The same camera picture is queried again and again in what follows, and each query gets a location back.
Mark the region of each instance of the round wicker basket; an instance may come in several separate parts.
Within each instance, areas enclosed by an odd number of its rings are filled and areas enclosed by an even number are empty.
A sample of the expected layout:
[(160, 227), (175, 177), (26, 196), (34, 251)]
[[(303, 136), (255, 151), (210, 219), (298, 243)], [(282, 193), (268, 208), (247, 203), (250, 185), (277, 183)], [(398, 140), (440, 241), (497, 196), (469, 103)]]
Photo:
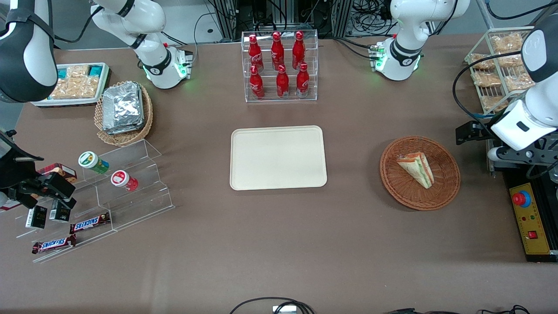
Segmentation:
[[(434, 184), (425, 189), (410, 176), (396, 159), (422, 151), (428, 160)], [(380, 176), (388, 192), (403, 205), (419, 210), (438, 210), (457, 195), (461, 175), (455, 159), (442, 145), (422, 136), (402, 137), (391, 142), (380, 159)]]
[[(119, 82), (113, 86), (119, 86), (125, 82)], [(151, 98), (147, 94), (145, 87), (141, 87), (142, 97), (143, 97), (143, 115), (145, 117), (145, 125), (141, 130), (131, 131), (116, 135), (108, 135), (103, 131), (103, 97), (99, 99), (97, 105), (95, 106), (95, 126), (100, 130), (97, 132), (97, 136), (107, 144), (116, 146), (126, 146), (131, 143), (137, 142), (147, 136), (151, 125), (153, 124), (153, 105), (151, 104)]]

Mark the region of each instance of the yellow control panel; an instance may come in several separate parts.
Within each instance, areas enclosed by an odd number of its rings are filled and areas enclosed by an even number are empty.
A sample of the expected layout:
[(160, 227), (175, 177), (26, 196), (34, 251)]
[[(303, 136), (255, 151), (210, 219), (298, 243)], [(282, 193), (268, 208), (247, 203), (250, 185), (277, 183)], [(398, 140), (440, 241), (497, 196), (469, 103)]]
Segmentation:
[(533, 196), (531, 184), (526, 183), (509, 189), (517, 225), (526, 254), (546, 255), (550, 253), (545, 230)]

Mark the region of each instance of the coca-cola bottle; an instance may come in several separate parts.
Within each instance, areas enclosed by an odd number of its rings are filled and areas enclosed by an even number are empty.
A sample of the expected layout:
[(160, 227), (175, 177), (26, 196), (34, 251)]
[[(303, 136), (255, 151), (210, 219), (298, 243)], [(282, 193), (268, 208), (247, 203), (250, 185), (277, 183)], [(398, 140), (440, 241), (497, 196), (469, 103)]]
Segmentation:
[(295, 34), (295, 43), (292, 46), (292, 68), (295, 70), (300, 69), (300, 63), (304, 62), (304, 53), (306, 53), (306, 47), (304, 47), (304, 33), (301, 31)]
[(287, 68), (284, 64), (278, 66), (279, 74), (277, 74), (277, 96), (281, 99), (288, 98), (288, 76)]
[(262, 73), (263, 72), (262, 49), (258, 45), (258, 39), (256, 38), (256, 34), (251, 34), (249, 36), (249, 39), (250, 39), (250, 48), (248, 48), (248, 55), (250, 55), (250, 63), (256, 66), (259, 73)]
[(285, 63), (285, 49), (281, 42), (281, 33), (273, 32), (273, 44), (271, 45), (271, 60), (273, 61), (273, 68), (279, 71), (279, 66)]
[(262, 77), (258, 74), (258, 68), (255, 65), (250, 67), (250, 88), (252, 89), (252, 93), (256, 96), (256, 99), (259, 101), (263, 99), (265, 96), (265, 92), (263, 90), (263, 80)]
[(308, 75), (308, 64), (306, 62), (300, 63), (300, 71), (296, 76), (296, 95), (300, 98), (308, 96), (308, 82), (310, 76)]

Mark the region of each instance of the brown tablecloth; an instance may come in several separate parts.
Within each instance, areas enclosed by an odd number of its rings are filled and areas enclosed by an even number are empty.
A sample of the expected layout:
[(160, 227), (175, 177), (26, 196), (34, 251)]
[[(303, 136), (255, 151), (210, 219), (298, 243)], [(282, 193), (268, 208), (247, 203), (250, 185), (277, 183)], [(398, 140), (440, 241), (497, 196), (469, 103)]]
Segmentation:
[[(15, 239), (18, 208), (0, 214), (2, 313), (228, 313), (245, 299), (285, 296), (319, 314), (416, 307), (474, 313), (522, 304), (558, 308), (555, 265), (525, 262), (508, 193), (485, 167), (482, 142), (455, 146), (468, 120), (451, 96), (461, 61), (480, 35), (429, 39), (404, 82), (322, 40), (316, 103), (247, 105), (238, 44), (199, 47), (193, 78), (162, 91), (130, 49), (57, 51), (58, 63), (102, 61), (111, 83), (136, 80), (155, 120), (147, 140), (176, 208), (44, 264)], [(375, 40), (362, 40), (374, 43)], [(470, 79), (459, 96), (480, 110)], [(229, 186), (230, 135), (249, 127), (318, 125), (328, 183), (322, 188), (236, 192)], [(26, 105), (21, 148), (77, 168), (85, 150), (104, 153), (93, 107)], [(445, 145), (461, 170), (446, 208), (416, 212), (383, 188), (379, 157), (401, 136)], [(270, 313), (277, 302), (238, 313)]]

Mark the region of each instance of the red button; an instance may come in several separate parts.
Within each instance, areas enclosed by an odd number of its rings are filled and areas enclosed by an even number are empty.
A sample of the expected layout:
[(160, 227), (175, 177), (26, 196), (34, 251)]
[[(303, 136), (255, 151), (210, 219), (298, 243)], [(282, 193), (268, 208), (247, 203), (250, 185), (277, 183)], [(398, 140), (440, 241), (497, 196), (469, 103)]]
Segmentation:
[(517, 206), (521, 206), (525, 204), (525, 202), (527, 202), (527, 199), (525, 198), (525, 195), (523, 195), (523, 193), (515, 193), (512, 196), (512, 202)]

